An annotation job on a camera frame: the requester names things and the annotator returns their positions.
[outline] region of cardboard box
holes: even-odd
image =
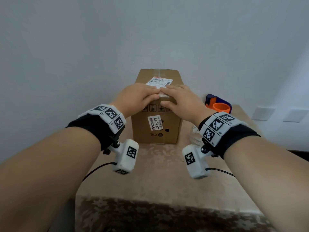
[[[162,86],[162,83],[164,83],[162,78],[171,79],[172,82],[170,82],[171,80],[165,82],[170,83],[171,85],[183,84],[180,74],[177,70],[163,69],[141,69],[137,76],[136,82],[146,84],[152,78],[154,79],[150,82],[150,84],[157,83],[157,81],[159,81]],[[136,142],[165,144],[177,143],[182,119],[176,116],[171,110],[162,107],[160,102],[163,100],[176,103],[174,98],[165,94],[161,94],[160,99],[151,102],[144,108],[144,110],[132,116],[133,138]],[[156,118],[154,118],[154,120],[149,118],[158,115],[162,120],[162,127],[160,122],[154,122],[156,121]],[[154,125],[160,125],[160,130],[152,130]]]

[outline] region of black cable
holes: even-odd
[[[96,171],[96,170],[98,170],[99,168],[101,168],[101,167],[103,167],[103,166],[105,166],[105,165],[108,165],[108,164],[117,165],[117,163],[115,163],[115,162],[109,162],[109,163],[100,165],[99,167],[96,167],[96,168],[93,169],[90,173],[88,173],[88,174],[84,177],[84,179],[82,180],[82,182],[83,182],[87,177],[89,177],[94,171]]]
[[[231,174],[231,173],[226,172],[226,171],[221,170],[221,169],[216,169],[216,168],[206,168],[205,170],[206,170],[206,171],[208,171],[208,170],[217,170],[217,171],[220,171],[220,172],[223,172],[223,173],[229,174],[229,175],[231,175],[231,176],[233,176],[233,177],[234,177],[234,174]]]

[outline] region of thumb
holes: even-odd
[[[144,98],[143,104],[144,104],[144,106],[147,106],[150,102],[152,102],[153,100],[157,100],[159,98],[160,98],[159,94],[149,95],[149,96]]]
[[[171,109],[173,112],[176,109],[176,104],[171,101],[161,101],[161,106]]]

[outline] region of wall switch plate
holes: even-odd
[[[308,112],[308,109],[291,109],[282,121],[300,122],[308,114]]]
[[[252,116],[253,120],[268,120],[276,108],[257,107]]]

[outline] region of orange and purple object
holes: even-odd
[[[217,112],[224,111],[230,114],[232,111],[232,105],[229,102],[213,94],[207,94],[205,105],[206,107],[213,109]]]

